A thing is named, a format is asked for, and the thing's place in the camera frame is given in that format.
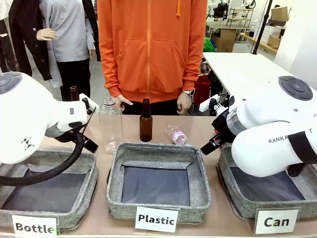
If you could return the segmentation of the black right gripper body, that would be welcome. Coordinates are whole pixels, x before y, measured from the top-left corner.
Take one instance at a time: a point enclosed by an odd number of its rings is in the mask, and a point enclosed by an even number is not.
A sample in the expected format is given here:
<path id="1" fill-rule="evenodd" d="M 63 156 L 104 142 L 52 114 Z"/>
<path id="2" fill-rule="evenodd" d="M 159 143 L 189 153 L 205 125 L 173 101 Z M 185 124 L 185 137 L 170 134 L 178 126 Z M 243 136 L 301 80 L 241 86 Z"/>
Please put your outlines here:
<path id="1" fill-rule="evenodd" d="M 213 122 L 212 126 L 216 133 L 207 144 L 201 147 L 204 155 L 215 151 L 225 143 L 233 143 L 238 135 L 237 109 L 229 112 L 229 109 L 222 112 Z"/>

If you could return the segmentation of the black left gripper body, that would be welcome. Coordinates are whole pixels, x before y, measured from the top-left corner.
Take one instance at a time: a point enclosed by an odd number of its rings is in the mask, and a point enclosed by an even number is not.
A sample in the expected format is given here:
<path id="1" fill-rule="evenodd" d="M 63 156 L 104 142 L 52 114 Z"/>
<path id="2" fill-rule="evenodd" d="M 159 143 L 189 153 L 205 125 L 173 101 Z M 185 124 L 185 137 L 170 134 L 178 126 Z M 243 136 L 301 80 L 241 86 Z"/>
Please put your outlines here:
<path id="1" fill-rule="evenodd" d="M 79 153 L 81 153 L 84 148 L 91 153 L 96 153 L 99 146 L 93 140 L 86 137 L 82 133 L 78 134 L 78 140 L 79 140 L 79 142 L 78 142 L 79 143 L 79 149 L 78 149 Z"/>

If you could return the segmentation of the person's left hand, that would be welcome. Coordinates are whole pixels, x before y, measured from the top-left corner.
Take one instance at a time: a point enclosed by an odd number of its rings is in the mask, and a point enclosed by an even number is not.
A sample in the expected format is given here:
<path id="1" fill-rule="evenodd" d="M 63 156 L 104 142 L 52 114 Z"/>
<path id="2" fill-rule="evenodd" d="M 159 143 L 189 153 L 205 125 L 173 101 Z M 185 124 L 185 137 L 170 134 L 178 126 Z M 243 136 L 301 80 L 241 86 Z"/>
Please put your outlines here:
<path id="1" fill-rule="evenodd" d="M 184 115 L 192 105 L 192 97 L 182 92 L 177 99 L 177 113 L 179 115 Z"/>

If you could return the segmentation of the person's right hand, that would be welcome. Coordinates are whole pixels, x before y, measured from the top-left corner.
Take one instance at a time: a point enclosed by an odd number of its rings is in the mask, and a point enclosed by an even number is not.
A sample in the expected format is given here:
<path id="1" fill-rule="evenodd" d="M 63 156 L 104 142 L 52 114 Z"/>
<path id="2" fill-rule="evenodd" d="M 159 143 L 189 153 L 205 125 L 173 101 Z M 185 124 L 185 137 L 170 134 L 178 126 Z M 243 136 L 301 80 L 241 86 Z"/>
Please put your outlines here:
<path id="1" fill-rule="evenodd" d="M 122 94 L 116 96 L 114 99 L 115 102 L 120 106 L 122 112 L 125 110 L 125 105 L 133 105 L 133 103 L 127 100 Z"/>

